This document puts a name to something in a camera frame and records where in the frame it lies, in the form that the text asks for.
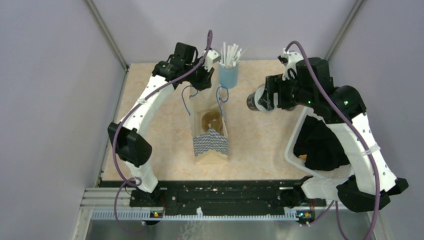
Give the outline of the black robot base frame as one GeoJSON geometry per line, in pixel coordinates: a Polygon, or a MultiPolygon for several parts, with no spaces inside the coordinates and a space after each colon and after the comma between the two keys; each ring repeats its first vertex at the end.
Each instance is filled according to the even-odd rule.
{"type": "Polygon", "coordinates": [[[130,207],[163,207],[167,216],[277,216],[295,207],[324,207],[301,192],[307,180],[161,180],[153,193],[131,191],[130,207]]]}

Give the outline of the patterned paper takeout bag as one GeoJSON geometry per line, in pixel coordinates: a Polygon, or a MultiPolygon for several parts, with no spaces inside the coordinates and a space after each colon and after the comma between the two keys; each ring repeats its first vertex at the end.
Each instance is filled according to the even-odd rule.
{"type": "Polygon", "coordinates": [[[229,90],[220,85],[196,90],[188,85],[181,91],[181,99],[189,116],[194,162],[197,165],[227,164],[229,160],[229,136],[225,123],[223,104],[229,100],[229,90]],[[212,110],[221,113],[223,130],[210,128],[203,131],[202,116],[212,110]]]}

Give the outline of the single white cup lid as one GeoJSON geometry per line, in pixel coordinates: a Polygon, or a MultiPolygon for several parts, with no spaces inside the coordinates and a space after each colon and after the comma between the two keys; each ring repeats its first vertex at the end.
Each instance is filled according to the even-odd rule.
{"type": "Polygon", "coordinates": [[[255,92],[256,107],[260,112],[269,113],[273,111],[273,109],[269,106],[267,97],[268,95],[265,86],[260,86],[255,92]]]}

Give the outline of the black cloth in basket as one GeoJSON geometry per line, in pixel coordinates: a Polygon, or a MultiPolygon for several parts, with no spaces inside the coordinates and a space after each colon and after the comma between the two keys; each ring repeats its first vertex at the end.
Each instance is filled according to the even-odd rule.
{"type": "Polygon", "coordinates": [[[304,119],[293,153],[305,160],[305,167],[316,171],[332,171],[350,164],[336,135],[310,115],[304,119]]]}

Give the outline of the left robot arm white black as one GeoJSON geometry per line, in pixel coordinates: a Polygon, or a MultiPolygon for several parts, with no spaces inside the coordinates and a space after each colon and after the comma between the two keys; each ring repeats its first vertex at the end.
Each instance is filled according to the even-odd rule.
{"type": "Polygon", "coordinates": [[[160,202],[161,194],[149,163],[153,148],[144,136],[160,106],[182,82],[189,82],[198,91],[212,86],[213,65],[220,59],[221,54],[209,45],[200,55],[196,47],[178,42],[174,53],[154,66],[133,107],[107,128],[118,174],[124,183],[142,192],[141,200],[149,207],[160,202]]]}

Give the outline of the bundle of white straws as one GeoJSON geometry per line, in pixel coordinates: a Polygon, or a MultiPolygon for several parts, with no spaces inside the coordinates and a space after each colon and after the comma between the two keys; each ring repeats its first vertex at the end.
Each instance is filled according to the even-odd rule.
{"type": "Polygon", "coordinates": [[[225,69],[235,68],[241,60],[241,56],[249,48],[241,48],[238,44],[227,44],[223,42],[222,48],[220,50],[221,59],[219,61],[219,66],[225,69]]]}

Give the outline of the brown pulp cup carrier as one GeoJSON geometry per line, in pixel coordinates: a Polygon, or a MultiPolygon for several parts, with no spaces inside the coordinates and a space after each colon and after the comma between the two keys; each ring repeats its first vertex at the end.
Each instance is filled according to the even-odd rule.
{"type": "Polygon", "coordinates": [[[201,128],[207,132],[210,128],[217,132],[223,130],[222,115],[219,110],[211,110],[206,112],[201,118],[201,128]]]}

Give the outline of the single dark coffee cup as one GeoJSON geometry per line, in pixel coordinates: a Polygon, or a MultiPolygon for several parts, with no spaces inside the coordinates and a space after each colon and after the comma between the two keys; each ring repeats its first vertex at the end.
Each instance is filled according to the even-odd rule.
{"type": "Polygon", "coordinates": [[[246,99],[246,105],[251,111],[261,112],[261,105],[259,104],[259,99],[261,94],[257,92],[251,93],[246,99]]]}

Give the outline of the blue straw holder cup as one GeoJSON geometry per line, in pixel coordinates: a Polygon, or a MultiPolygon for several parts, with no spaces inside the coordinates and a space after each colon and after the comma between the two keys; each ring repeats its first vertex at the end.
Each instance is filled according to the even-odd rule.
{"type": "Polygon", "coordinates": [[[223,67],[219,65],[219,84],[227,89],[233,89],[238,84],[239,66],[223,67]]]}

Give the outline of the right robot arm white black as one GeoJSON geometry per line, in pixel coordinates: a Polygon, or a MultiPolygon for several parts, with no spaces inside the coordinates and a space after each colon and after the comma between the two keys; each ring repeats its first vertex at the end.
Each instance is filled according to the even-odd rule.
{"type": "Polygon", "coordinates": [[[329,63],[319,57],[289,55],[279,61],[286,70],[266,77],[263,92],[256,95],[259,105],[267,111],[299,105],[312,109],[312,119],[323,127],[304,139],[307,158],[331,162],[328,171],[346,165],[351,170],[349,176],[329,178],[316,167],[304,166],[311,177],[293,192],[294,202],[307,206],[313,199],[327,199],[361,213],[381,210],[391,196],[406,190],[407,180],[396,177],[386,165],[360,93],[349,85],[334,86],[329,63]]]}

